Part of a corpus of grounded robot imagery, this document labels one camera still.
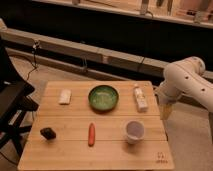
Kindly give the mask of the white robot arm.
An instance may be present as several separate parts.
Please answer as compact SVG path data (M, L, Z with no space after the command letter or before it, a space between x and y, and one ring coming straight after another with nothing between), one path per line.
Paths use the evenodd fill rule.
M156 89L160 118L166 120L183 93L188 94L213 113L213 83L202 77L205 63L199 57L188 57L169 63L163 70L164 80Z

